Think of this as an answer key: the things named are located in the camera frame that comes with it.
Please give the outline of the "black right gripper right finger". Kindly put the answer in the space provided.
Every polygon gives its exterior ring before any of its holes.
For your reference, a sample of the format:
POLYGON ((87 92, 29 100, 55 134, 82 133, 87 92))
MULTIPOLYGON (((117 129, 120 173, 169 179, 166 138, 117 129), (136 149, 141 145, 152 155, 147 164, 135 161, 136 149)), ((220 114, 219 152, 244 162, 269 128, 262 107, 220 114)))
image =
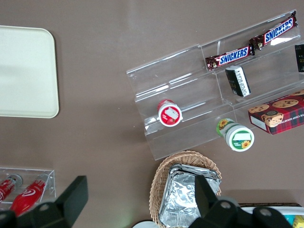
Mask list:
POLYGON ((191 228, 291 228, 276 209, 256 207, 244 211, 230 199, 218 199, 204 176, 195 177, 195 201, 201 217, 191 228))

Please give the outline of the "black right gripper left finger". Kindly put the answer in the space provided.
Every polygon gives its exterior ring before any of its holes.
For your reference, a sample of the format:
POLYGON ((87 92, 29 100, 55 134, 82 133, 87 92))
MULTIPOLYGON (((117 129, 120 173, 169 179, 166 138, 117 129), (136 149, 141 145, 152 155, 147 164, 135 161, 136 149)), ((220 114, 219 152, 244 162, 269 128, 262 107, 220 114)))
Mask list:
POLYGON ((54 201, 17 218, 18 228, 71 228, 88 202, 86 176, 77 176, 54 201))

